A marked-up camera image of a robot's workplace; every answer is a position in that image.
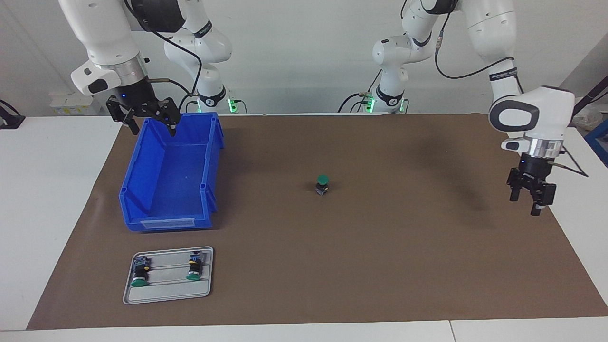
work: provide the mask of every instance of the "white wall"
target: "white wall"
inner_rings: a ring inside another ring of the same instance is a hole
[[[608,76],[608,34],[589,52],[561,86],[574,92],[576,96],[585,96],[606,76]],[[598,103],[608,103],[608,96]]]
[[[24,63],[31,58],[24,48],[11,56],[3,48],[0,65],[20,71],[13,71],[9,78],[13,85],[0,80],[0,95],[26,108],[26,113],[46,113],[46,93],[66,88],[59,76],[68,79],[85,61],[85,50],[71,33],[56,0],[0,0],[2,3],[57,73],[39,78],[45,68]],[[598,6],[596,0],[515,3],[519,22],[516,57],[525,89],[561,84],[608,31],[608,7]],[[366,90],[377,73],[371,59],[374,42],[402,33],[400,0],[208,0],[205,4],[215,27],[234,45],[232,59],[218,68],[226,85],[255,113],[336,111],[347,95]],[[164,57],[162,41],[145,32],[133,34],[143,54],[152,59],[148,65],[151,77],[191,84],[187,74]],[[5,40],[19,45],[10,31],[2,29],[0,37],[3,47]],[[451,74],[482,66],[461,13],[453,15],[448,24],[440,63]],[[486,111],[491,102],[487,75],[446,80],[437,74],[432,60],[407,69],[410,112]],[[44,101],[24,95],[34,86],[36,96]],[[159,97],[181,98],[181,91],[173,86],[155,87]]]

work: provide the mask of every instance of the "white table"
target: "white table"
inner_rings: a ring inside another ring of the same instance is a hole
[[[30,117],[19,130],[0,131],[0,330],[26,328],[119,127],[108,117]],[[574,128],[565,144],[591,178],[555,169],[548,179],[558,184],[551,210],[608,302],[608,169]],[[567,156],[558,162],[574,166]],[[15,331],[0,332],[0,341],[543,342],[606,336],[608,318],[575,318]]]

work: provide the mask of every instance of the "brown mat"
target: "brown mat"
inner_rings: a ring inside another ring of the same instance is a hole
[[[608,316],[553,214],[508,201],[485,116],[221,121],[215,229],[127,230],[122,130],[28,329]],[[122,304],[134,253],[201,245],[209,297]]]

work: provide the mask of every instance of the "black cable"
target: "black cable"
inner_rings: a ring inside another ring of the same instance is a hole
[[[245,114],[249,114],[249,110],[247,110],[247,104],[243,100],[235,100],[234,103],[242,103],[245,107]]]
[[[5,100],[0,100],[0,103],[5,105],[8,109],[14,111],[18,116],[22,116],[19,111],[15,109],[15,107],[11,106],[10,103],[6,102]]]
[[[401,7],[401,19],[403,19],[403,10],[406,9],[407,0],[403,2],[403,6]]]
[[[189,97],[193,97],[193,95],[188,94],[188,95],[184,96],[184,98],[182,98],[181,102],[179,103],[178,110],[180,113],[182,112],[182,106],[184,105],[184,102],[186,102],[186,99]]]
[[[371,91],[371,87],[374,86],[374,84],[376,83],[376,81],[378,80],[378,77],[380,77],[380,74],[382,73],[382,69],[380,69],[380,71],[378,71],[378,74],[376,74],[376,78],[371,82],[371,85],[369,88],[367,88],[367,92]]]
[[[197,101],[190,101],[190,102],[186,103],[186,112],[188,112],[188,105],[191,105],[191,104],[193,104],[193,103],[194,103],[195,105],[197,105],[197,104],[198,104],[198,102],[197,102]]]
[[[470,77],[470,76],[473,76],[473,75],[477,75],[477,74],[479,74],[480,72],[486,71],[486,70],[488,70],[489,68],[491,68],[491,67],[493,67],[493,66],[495,66],[495,65],[497,65],[497,64],[499,64],[499,63],[502,63],[502,62],[504,62],[504,61],[507,61],[507,60],[513,60],[513,61],[514,61],[514,60],[515,60],[515,58],[514,58],[514,57],[509,56],[509,57],[505,57],[505,58],[503,58],[503,59],[501,59],[501,60],[499,60],[499,61],[495,61],[494,63],[492,63],[492,64],[488,65],[487,67],[485,67],[485,68],[483,68],[483,69],[479,69],[479,70],[477,70],[477,71],[475,71],[475,72],[471,72],[470,74],[466,74],[466,75],[462,75],[462,76],[449,76],[449,75],[446,75],[446,74],[445,74],[445,73],[444,73],[444,72],[441,70],[441,68],[439,67],[439,62],[437,61],[437,57],[439,56],[439,50],[441,49],[441,44],[442,44],[442,42],[443,42],[443,31],[444,31],[444,30],[445,30],[445,28],[446,28],[447,21],[449,21],[449,20],[450,20],[450,15],[451,15],[451,13],[449,13],[449,14],[447,15],[447,18],[446,18],[445,22],[443,23],[443,26],[441,27],[441,32],[439,33],[439,39],[438,39],[438,41],[437,41],[437,47],[435,48],[435,67],[437,68],[437,71],[438,71],[438,72],[439,72],[439,73],[440,73],[440,74],[441,74],[443,77],[445,77],[445,78],[447,78],[447,79],[451,79],[451,80],[460,80],[460,79],[465,79],[465,78],[467,78],[467,77]]]
[[[519,91],[522,92],[522,94],[525,94],[526,92],[523,91],[522,83],[519,81],[519,76],[515,75],[515,79],[517,80],[517,86],[519,87]]]
[[[342,105],[340,106],[340,109],[338,109],[338,113],[342,112],[342,108],[344,108],[344,106],[346,105],[346,103],[347,103],[347,102],[348,102],[350,99],[352,99],[352,98],[354,98],[354,97],[357,97],[357,96],[361,96],[361,95],[359,95],[359,93],[357,92],[357,93],[352,94],[351,96],[347,97],[347,98],[346,98],[346,100],[344,100],[344,102],[342,102]]]
[[[410,108],[410,100],[409,99],[405,99],[404,101],[407,101],[407,106],[406,106],[406,112],[403,114],[407,114],[407,110]]]
[[[131,12],[131,14],[133,15],[133,17],[135,17],[135,19],[137,19],[137,21],[141,25],[145,26],[144,29],[146,29],[147,31],[153,33],[155,36],[157,36],[158,38],[160,38],[160,39],[168,42],[169,44],[173,45],[174,47],[176,47],[176,48],[178,48],[178,49],[180,49],[180,50],[182,50],[182,51],[184,51],[184,52],[186,52],[186,53],[194,56],[196,58],[196,60],[198,60],[198,72],[196,73],[196,78],[194,80],[194,85],[192,86],[192,91],[190,92],[190,94],[194,94],[195,91],[196,91],[196,84],[198,83],[198,80],[199,80],[199,78],[201,76],[201,72],[202,72],[202,60],[201,60],[201,57],[198,57],[198,55],[195,54],[194,52],[192,52],[192,51],[190,51],[188,49],[185,49],[184,47],[181,47],[181,46],[177,45],[176,43],[172,42],[170,39],[168,39],[166,37],[163,37],[158,32],[151,30],[150,27],[148,26],[148,24],[146,24],[143,20],[141,20],[140,18],[137,17],[137,15],[135,14],[135,11],[131,8],[131,4],[129,4],[129,0],[124,0],[124,2],[125,2],[125,5],[126,5],[127,9],[129,10],[129,12]]]
[[[600,97],[596,97],[595,100],[589,102],[589,103],[593,103],[593,102],[597,102],[599,100],[601,100],[604,96],[608,95],[608,91],[604,93],[604,95],[600,96]]]
[[[366,103],[367,103],[367,101],[359,101],[359,102],[355,103],[355,104],[353,105],[353,107],[352,107],[352,108],[350,108],[350,112],[351,112],[351,113],[353,113],[355,106],[356,106],[356,105],[359,105],[359,109],[357,110],[357,113],[358,113],[358,112],[359,112],[359,110],[361,110],[361,106],[362,106],[362,105],[365,105]]]
[[[150,83],[172,83],[172,84],[182,88],[182,90],[186,94],[190,95],[190,92],[188,91],[188,89],[186,89],[186,87],[184,87],[183,85],[181,85],[180,83],[178,83],[172,79],[149,79],[148,82],[150,82]]]
[[[568,149],[566,148],[566,146],[562,146],[562,148],[564,149],[564,152],[566,152],[566,154],[568,154],[568,156],[570,157],[570,159],[572,159],[572,161],[574,162],[574,164],[576,165],[576,167],[578,168],[578,170],[575,170],[575,169],[573,169],[571,167],[567,167],[567,166],[562,165],[562,164],[557,164],[555,162],[549,162],[549,164],[553,165],[553,166],[556,166],[556,167],[560,167],[562,169],[565,169],[565,170],[568,170],[568,171],[571,171],[571,172],[574,172],[577,175],[581,175],[583,177],[589,178],[589,175],[585,171],[583,171],[582,167],[578,164],[578,162],[576,161],[576,159],[574,159],[574,156],[572,156],[572,154],[570,153],[570,151],[568,151]]]
[[[574,118],[583,108],[585,108],[592,101],[599,100],[598,96],[601,92],[608,88],[608,76],[604,77],[598,85],[596,85],[591,91],[585,95],[577,104],[574,106],[574,110],[572,111],[572,118]]]

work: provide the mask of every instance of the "green button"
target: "green button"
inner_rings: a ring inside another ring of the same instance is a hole
[[[148,285],[148,282],[143,280],[143,279],[135,279],[132,283],[131,286],[133,287],[144,287]]]
[[[330,178],[327,177],[326,175],[321,175],[319,177],[317,177],[317,183],[321,184],[321,185],[327,185],[327,183],[330,182]]]
[[[190,281],[199,281],[201,280],[201,276],[196,273],[190,273],[186,276],[186,279]]]

